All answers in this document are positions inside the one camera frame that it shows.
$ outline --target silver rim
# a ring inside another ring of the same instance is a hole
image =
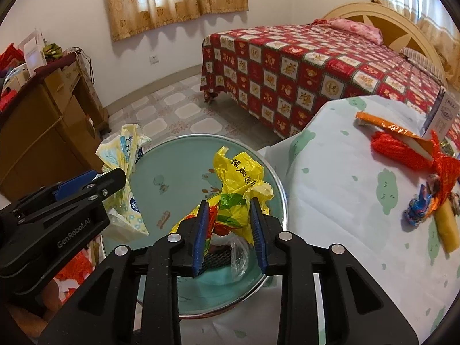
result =
[[[281,183],[281,180],[278,177],[278,175],[275,172],[275,170],[273,170],[272,166],[270,166],[270,164],[266,161],[266,159],[264,157],[262,157],[258,152],[254,151],[252,148],[250,148],[249,146],[247,146],[247,145],[245,145],[243,143],[240,143],[239,141],[236,141],[234,139],[231,139],[229,137],[226,137],[226,136],[213,135],[213,134],[207,134],[207,133],[198,133],[198,134],[188,134],[188,135],[170,137],[170,138],[166,139],[165,141],[162,141],[161,143],[148,148],[144,152],[144,154],[148,153],[150,150],[152,150],[152,149],[154,149],[156,147],[159,147],[160,145],[169,143],[170,141],[178,140],[178,139],[185,139],[185,138],[188,138],[188,137],[218,137],[218,138],[230,141],[230,142],[232,142],[234,144],[240,145],[241,147],[243,147],[248,152],[254,154],[267,167],[268,171],[271,173],[271,175],[275,179],[275,183],[276,183],[276,185],[278,187],[278,190],[280,192],[281,202],[282,202],[282,205],[283,205],[282,228],[283,228],[284,231],[286,231],[288,229],[287,228],[288,227],[288,221],[287,221],[288,220],[288,218],[287,218],[288,217],[288,211],[287,211],[288,210],[288,208],[287,208],[288,207],[288,205],[287,205],[288,200],[287,200],[287,197],[286,197],[286,192],[284,192],[284,188],[283,188],[283,185]],[[106,253],[105,253],[104,241],[103,241],[103,236],[102,235],[101,235],[101,245],[102,245],[102,254],[103,254],[104,258],[105,258]],[[227,304],[227,305],[225,305],[225,306],[223,306],[221,308],[211,310],[209,312],[202,313],[202,314],[183,314],[183,315],[179,314],[179,319],[203,319],[203,318],[213,317],[213,316],[218,315],[218,314],[222,314],[223,312],[226,312],[226,311],[232,309],[235,305],[239,304],[240,302],[243,302],[243,301],[247,300],[249,297],[251,297],[254,293],[256,293],[259,289],[261,289],[261,287],[265,283],[266,279],[267,279],[267,276],[262,275],[261,278],[259,279],[259,281],[249,291],[247,291],[241,297],[237,298],[235,301],[233,301],[233,302],[231,302],[231,303],[229,303],[229,304]]]

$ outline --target yellow plastic bag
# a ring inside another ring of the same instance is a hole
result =
[[[227,151],[227,147],[222,147],[214,156],[213,166],[223,185],[220,194],[208,199],[211,216],[206,250],[211,232],[215,229],[231,231],[254,244],[249,222],[250,200],[257,197],[262,212],[268,215],[270,210],[266,201],[274,196],[271,185],[263,181],[264,168],[258,162],[246,152],[237,154],[230,160],[225,156]],[[199,206],[184,219],[196,216],[198,208]],[[179,223],[172,228],[171,233],[177,231]]]
[[[136,169],[137,160],[143,155],[142,145],[150,141],[137,124],[125,124],[119,136],[97,148],[96,154],[104,163],[103,173],[120,167],[129,179]],[[104,236],[127,243],[149,235],[128,180],[123,189],[103,204],[110,220],[110,225],[102,232]]]

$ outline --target electrical socket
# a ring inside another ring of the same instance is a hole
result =
[[[150,56],[150,64],[153,65],[154,63],[158,63],[159,61],[160,61],[160,60],[158,59],[157,56],[155,56],[155,55],[151,55],[151,56]]]

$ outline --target silver screw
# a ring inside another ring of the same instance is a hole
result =
[[[292,233],[287,231],[282,231],[278,234],[278,237],[284,241],[289,241],[292,239]]]
[[[343,253],[345,253],[345,248],[344,248],[343,245],[341,245],[341,244],[334,244],[334,245],[332,245],[331,250],[332,250],[335,254],[343,254]]]
[[[116,249],[115,249],[115,254],[116,255],[122,256],[122,255],[125,255],[126,253],[128,253],[128,247],[127,246],[120,245],[120,246],[117,246]]]
[[[168,236],[168,241],[169,242],[179,242],[182,237],[179,234],[170,234]]]

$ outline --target pink pillow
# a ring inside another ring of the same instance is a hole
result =
[[[364,23],[354,22],[352,20],[343,18],[333,18],[327,22],[333,28],[355,33],[356,35],[362,36],[363,38],[372,41],[377,45],[382,45],[383,43],[382,32],[376,27],[368,26]]]

